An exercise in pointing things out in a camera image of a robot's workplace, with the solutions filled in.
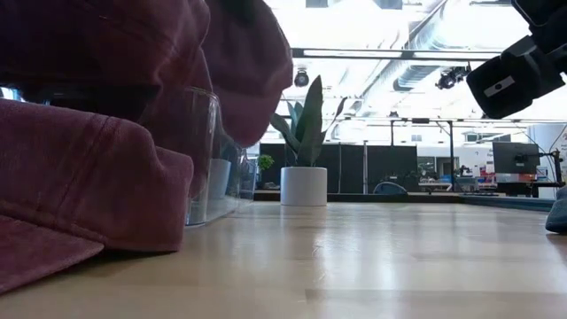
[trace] small plant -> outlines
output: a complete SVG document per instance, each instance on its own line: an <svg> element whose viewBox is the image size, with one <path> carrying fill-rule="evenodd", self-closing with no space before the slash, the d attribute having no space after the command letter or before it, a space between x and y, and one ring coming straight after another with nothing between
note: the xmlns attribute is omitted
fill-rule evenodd
<svg viewBox="0 0 567 319"><path fill-rule="evenodd" d="M337 117L343 112L346 97L342 99L335 112ZM296 103L288 108L291 116L291 127L279 115L272 116L271 124L283 135L283 139L295 154L295 166L313 167L321 154L322 144L327 136L327 129L322 132L322 82L321 76L313 81L307 92L305 104Z"/></svg>
<svg viewBox="0 0 567 319"><path fill-rule="evenodd" d="M268 170L274 165L274 159L269 155L260 155L258 158L258 168L261 172Z"/></svg>

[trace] computer monitor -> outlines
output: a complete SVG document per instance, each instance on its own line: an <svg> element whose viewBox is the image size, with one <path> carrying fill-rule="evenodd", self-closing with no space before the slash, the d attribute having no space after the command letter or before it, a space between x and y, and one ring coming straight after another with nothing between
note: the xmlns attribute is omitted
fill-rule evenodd
<svg viewBox="0 0 567 319"><path fill-rule="evenodd" d="M494 171L505 174L536 174L540 164L537 144L493 142Z"/></svg>

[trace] white planter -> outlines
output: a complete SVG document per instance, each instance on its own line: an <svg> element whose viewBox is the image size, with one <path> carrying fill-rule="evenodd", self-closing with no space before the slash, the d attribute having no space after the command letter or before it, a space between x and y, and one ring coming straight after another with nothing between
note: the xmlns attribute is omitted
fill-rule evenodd
<svg viewBox="0 0 567 319"><path fill-rule="evenodd" d="M327 168L282 168L281 202L285 206L326 206Z"/></svg>
<svg viewBox="0 0 567 319"><path fill-rule="evenodd" d="M226 195L231 164L225 159L211 159L208 183L209 199L220 199Z"/></svg>

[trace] ceiling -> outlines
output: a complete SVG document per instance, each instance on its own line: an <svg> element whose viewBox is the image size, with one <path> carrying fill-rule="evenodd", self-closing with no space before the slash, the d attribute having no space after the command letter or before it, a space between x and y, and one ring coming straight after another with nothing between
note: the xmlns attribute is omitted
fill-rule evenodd
<svg viewBox="0 0 567 319"><path fill-rule="evenodd" d="M499 52L529 34L509 0L401 1L266 0L293 48ZM322 77L327 114L349 97L347 112L368 118L390 111L400 117L482 116L465 83L449 90L434 85L441 70L464 62L295 58L294 63L296 72L305 68L311 79ZM557 119L548 105L565 92L542 98L515 118ZM307 88L291 87L283 99L302 101L306 93ZM277 111L288 114L286 103Z"/></svg>

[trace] table surface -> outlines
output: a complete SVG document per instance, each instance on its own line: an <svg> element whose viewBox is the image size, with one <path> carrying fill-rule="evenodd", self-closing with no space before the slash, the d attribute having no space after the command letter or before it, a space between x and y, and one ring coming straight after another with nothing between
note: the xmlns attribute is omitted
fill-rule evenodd
<svg viewBox="0 0 567 319"><path fill-rule="evenodd" d="M2 319L564 318L546 216L434 204L254 204L183 250L106 254L0 296Z"/></svg>

